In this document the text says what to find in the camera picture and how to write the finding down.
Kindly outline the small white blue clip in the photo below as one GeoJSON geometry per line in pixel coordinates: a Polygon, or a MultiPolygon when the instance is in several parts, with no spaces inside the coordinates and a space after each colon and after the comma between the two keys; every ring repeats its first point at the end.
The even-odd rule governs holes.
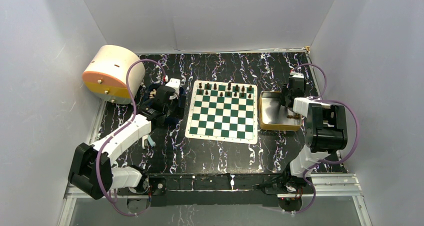
{"type": "Polygon", "coordinates": [[[148,134],[142,137],[142,148],[145,150],[146,148],[149,147],[155,147],[156,143],[155,141],[152,139],[152,137],[148,134]]]}

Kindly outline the green white chess board mat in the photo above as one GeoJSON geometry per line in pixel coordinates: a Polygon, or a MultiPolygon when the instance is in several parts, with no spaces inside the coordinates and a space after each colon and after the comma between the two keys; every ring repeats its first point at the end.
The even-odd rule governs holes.
{"type": "Polygon", "coordinates": [[[193,85],[185,137],[199,140],[213,140],[238,144],[254,145],[258,142],[258,96],[254,84],[231,82],[231,91],[227,90],[229,82],[196,80],[193,85]],[[245,87],[244,98],[240,97],[241,88],[245,87]]]}

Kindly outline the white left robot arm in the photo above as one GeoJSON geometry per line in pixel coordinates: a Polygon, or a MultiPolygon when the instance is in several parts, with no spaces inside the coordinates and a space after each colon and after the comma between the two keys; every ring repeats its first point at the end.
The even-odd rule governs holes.
{"type": "Polygon", "coordinates": [[[98,200],[104,193],[123,188],[137,194],[149,191],[148,173],[136,165],[113,167],[119,156],[143,137],[162,125],[183,119],[187,95],[182,87],[153,84],[146,98],[130,119],[104,138],[92,144],[81,143],[75,149],[68,182],[98,200]]]}

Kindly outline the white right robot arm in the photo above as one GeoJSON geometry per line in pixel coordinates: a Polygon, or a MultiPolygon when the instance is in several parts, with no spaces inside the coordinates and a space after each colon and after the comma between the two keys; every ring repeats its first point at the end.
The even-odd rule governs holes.
{"type": "Polygon", "coordinates": [[[282,89],[280,103],[304,119],[305,145],[282,173],[281,185],[288,193],[305,187],[304,178],[313,166],[347,146],[346,108],[305,97],[306,80],[300,73],[289,77],[282,89]]]}

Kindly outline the cream orange cylindrical drum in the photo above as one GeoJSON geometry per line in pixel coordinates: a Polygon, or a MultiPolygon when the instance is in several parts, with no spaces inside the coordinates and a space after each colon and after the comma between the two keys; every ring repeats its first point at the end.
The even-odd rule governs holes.
{"type": "Polygon", "coordinates": [[[118,45],[103,45],[82,73],[85,86],[104,101],[127,105],[130,94],[135,95],[146,75],[144,64],[135,65],[129,76],[130,66],[139,57],[127,48],[118,45]]]}

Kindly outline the beige rectangular tin tray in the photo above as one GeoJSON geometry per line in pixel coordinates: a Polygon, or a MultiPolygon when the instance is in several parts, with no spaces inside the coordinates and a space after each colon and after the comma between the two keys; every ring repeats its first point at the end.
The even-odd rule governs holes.
{"type": "Polygon", "coordinates": [[[262,91],[259,96],[259,126],[267,131],[298,131],[303,125],[300,119],[290,119],[287,115],[298,115],[285,106],[279,105],[280,91],[262,91]]]}

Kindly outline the cream pawn piece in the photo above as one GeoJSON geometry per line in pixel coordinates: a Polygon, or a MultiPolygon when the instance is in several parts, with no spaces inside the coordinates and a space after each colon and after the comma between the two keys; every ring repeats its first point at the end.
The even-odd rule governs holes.
{"type": "Polygon", "coordinates": [[[157,91],[155,89],[153,89],[152,91],[150,91],[149,93],[149,99],[153,99],[157,94],[157,91]]]}

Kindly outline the dark brown piece in tray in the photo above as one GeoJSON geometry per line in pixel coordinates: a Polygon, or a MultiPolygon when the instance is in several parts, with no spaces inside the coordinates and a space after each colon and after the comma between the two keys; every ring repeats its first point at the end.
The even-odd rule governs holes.
{"type": "Polygon", "coordinates": [[[299,120],[301,118],[299,115],[287,115],[286,117],[288,119],[294,119],[294,120],[299,120]]]}

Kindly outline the black base frame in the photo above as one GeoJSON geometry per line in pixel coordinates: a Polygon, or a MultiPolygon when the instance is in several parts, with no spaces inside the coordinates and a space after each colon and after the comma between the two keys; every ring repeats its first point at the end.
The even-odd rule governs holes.
{"type": "Polygon", "coordinates": [[[136,193],[118,190],[135,200],[151,197],[153,207],[182,205],[259,205],[294,211],[302,207],[302,197],[313,195],[302,177],[286,173],[151,174],[150,190],[136,193]]]}

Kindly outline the blue square tray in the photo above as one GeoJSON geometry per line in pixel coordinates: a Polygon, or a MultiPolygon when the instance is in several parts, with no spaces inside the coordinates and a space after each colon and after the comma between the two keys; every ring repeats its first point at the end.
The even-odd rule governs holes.
{"type": "Polygon", "coordinates": [[[149,111],[149,114],[154,115],[153,120],[157,125],[176,125],[184,118],[187,94],[183,87],[176,88],[170,83],[152,84],[143,96],[143,104],[149,110],[155,110],[149,111]]]}

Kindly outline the aluminium rail frame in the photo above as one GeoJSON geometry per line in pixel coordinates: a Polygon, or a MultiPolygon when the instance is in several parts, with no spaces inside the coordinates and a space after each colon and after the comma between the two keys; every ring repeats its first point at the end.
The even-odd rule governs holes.
{"type": "Polygon", "coordinates": [[[355,173],[313,173],[311,180],[317,197],[363,196],[355,173]]]}

